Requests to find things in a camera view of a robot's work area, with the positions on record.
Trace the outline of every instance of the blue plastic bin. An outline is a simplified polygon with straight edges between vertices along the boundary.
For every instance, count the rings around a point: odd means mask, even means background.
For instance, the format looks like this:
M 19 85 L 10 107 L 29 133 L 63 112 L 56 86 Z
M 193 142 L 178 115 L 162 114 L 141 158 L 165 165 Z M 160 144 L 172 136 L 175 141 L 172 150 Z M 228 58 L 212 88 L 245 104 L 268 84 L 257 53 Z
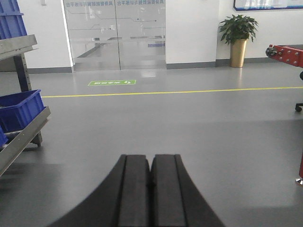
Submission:
M 0 15 L 20 15 L 17 0 L 0 0 Z
M 6 135 L 4 135 L 4 132 L 2 130 L 2 128 L 0 127 L 0 148 L 3 146 L 3 144 L 5 144 L 8 141 L 8 138 L 6 137 Z
M 24 129 L 44 110 L 40 91 L 26 91 L 0 97 L 0 127 L 5 133 Z
M 9 39 L 27 35 L 20 15 L 0 16 L 0 39 Z

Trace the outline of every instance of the gray floor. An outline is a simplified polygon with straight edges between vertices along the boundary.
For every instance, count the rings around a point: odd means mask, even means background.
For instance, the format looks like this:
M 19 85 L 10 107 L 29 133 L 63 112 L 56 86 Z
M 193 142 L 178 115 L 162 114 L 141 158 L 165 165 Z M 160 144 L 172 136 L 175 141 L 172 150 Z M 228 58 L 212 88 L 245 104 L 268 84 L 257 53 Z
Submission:
M 300 87 L 281 63 L 189 70 L 31 75 L 43 96 Z M 3 94 L 17 88 L 0 75 Z M 136 85 L 88 87 L 93 80 Z M 227 227 L 303 226 L 303 89 L 44 98 L 52 115 L 41 148 L 24 151 L 0 178 L 0 226 L 42 227 L 79 204 L 121 154 L 180 154 Z

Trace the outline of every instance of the green leaves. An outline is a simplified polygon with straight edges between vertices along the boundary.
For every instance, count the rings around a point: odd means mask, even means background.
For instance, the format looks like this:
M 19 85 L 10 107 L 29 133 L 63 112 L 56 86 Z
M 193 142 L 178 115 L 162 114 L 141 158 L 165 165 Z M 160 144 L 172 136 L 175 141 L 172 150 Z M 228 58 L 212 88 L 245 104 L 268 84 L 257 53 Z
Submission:
M 258 22 L 251 17 L 243 15 L 232 15 L 227 17 L 224 21 L 221 21 L 219 26 L 219 32 L 223 32 L 222 40 L 225 40 L 226 44 L 234 44 L 237 39 L 248 39 L 251 37 L 251 41 L 256 38 Z

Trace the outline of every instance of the glass door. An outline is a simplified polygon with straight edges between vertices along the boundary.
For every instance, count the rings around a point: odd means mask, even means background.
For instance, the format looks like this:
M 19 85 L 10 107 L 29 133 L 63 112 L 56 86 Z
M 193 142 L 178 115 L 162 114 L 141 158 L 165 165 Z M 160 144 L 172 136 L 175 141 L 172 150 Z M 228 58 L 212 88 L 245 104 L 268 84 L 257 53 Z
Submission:
M 116 1 L 121 69 L 163 69 L 165 0 Z
M 76 71 L 166 68 L 165 0 L 63 0 Z
M 115 3 L 75 0 L 63 3 L 74 69 L 119 70 Z

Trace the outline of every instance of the gold planter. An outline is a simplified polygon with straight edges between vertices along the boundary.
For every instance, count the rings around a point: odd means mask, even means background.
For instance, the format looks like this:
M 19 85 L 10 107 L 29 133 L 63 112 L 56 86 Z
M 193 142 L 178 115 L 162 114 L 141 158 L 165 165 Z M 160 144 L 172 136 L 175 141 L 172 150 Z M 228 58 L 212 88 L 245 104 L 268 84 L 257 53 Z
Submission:
M 237 39 L 234 44 L 231 44 L 231 67 L 243 67 L 247 40 Z

